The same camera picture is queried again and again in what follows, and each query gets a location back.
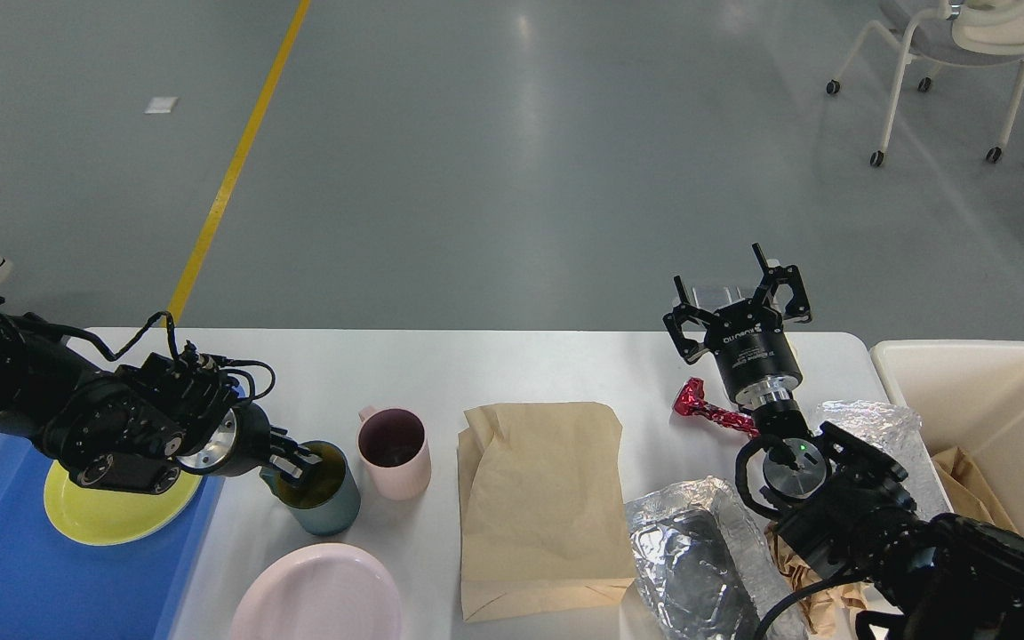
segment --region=teal mug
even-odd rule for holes
[[[361,507],[361,495],[350,475],[346,456],[329,441],[304,441],[302,446],[322,458],[322,463],[310,471],[301,486],[290,485],[276,471],[266,467],[259,470],[259,477],[307,534],[341,534],[352,525]]]

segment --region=yellow floor line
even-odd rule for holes
[[[240,137],[240,144],[236,145],[236,155],[228,164],[224,173],[223,182],[219,183],[219,191],[216,199],[212,201],[212,208],[208,211],[208,218],[204,221],[203,229],[196,239],[196,246],[191,249],[191,255],[187,256],[187,264],[184,271],[179,274],[179,282],[172,294],[172,300],[168,303],[168,311],[179,323],[179,316],[184,312],[184,305],[187,304],[187,296],[191,295],[196,279],[200,275],[200,267],[204,265],[204,257],[208,254],[208,247],[212,246],[212,239],[219,227],[219,220],[223,218],[224,210],[227,208],[227,200],[231,199],[232,189],[236,189],[236,181],[240,179],[240,172],[244,171],[244,163],[247,162],[247,154],[252,151],[252,142],[255,141],[255,134],[259,133],[259,126],[263,124],[263,117],[267,114],[267,105],[271,102],[271,95],[275,92],[275,86],[280,84],[280,76],[284,73],[284,65],[287,65],[287,57],[290,56],[292,48],[295,47],[295,39],[298,37],[302,17],[306,16],[306,10],[310,7],[310,0],[300,0],[300,5],[292,17],[292,24],[287,28],[287,36],[284,36],[284,43],[280,46],[280,53],[275,56],[275,61],[271,63],[271,70],[267,73],[267,80],[263,83],[263,90],[259,91],[259,98],[255,101],[255,109],[252,109],[252,116],[247,119],[247,126],[244,127],[244,134]]]

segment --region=crumpled brown paper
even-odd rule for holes
[[[777,564],[780,575],[784,577],[793,591],[820,583],[820,575],[776,535],[772,525],[765,530],[765,540],[769,544],[773,563]],[[865,610],[866,606],[868,604],[861,583],[842,584],[840,587],[813,593],[800,601],[801,612],[805,614],[809,632],[813,636],[825,637],[837,632],[837,607],[848,609],[848,618],[851,620],[854,612]]]
[[[990,522],[1017,534],[1014,520],[1009,517],[1002,503],[991,490],[987,478],[967,451],[951,446],[932,455],[931,461],[934,462],[935,471],[942,480],[942,487],[946,490],[946,498],[950,499],[950,506],[955,514]]]

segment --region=aluminum foil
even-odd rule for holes
[[[792,593],[723,479],[672,483],[627,502],[638,592],[668,640],[749,640],[761,616]],[[796,607],[768,640],[808,637]]]
[[[885,401],[824,401],[812,414],[810,426],[828,421],[890,455],[906,469],[903,488],[919,504],[915,514],[930,520],[950,511],[920,429],[923,419],[913,409]]]

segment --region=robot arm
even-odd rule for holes
[[[740,499],[776,522],[777,536],[824,579],[777,603],[755,639],[805,596],[871,581],[903,612],[862,612],[860,640],[873,640],[873,627],[889,640],[1024,640],[1024,538],[954,514],[923,522],[901,483],[906,471],[890,455],[830,422],[810,432],[792,396],[801,374],[781,327],[812,318],[800,270],[769,266],[758,245],[753,251],[763,279],[752,299],[703,311],[675,279],[679,304],[664,321],[687,364],[714,353],[728,396],[756,422],[760,435],[737,455]],[[773,296],[783,285],[793,297],[779,311]],[[702,343],[686,339],[687,321],[706,328]],[[749,489],[756,454],[764,454],[760,494],[769,505]]]
[[[141,368],[102,372],[62,344],[80,337],[117,360],[162,316],[170,353],[152,353]],[[191,343],[179,351],[168,312],[151,317],[117,353],[81,329],[0,312],[0,433],[28,438],[83,487],[163,494],[181,470],[236,476],[256,466],[298,483],[321,459],[253,403],[269,388],[255,393],[241,369],[249,366],[269,372],[259,361],[200,353]],[[248,396],[237,392],[240,378]]]

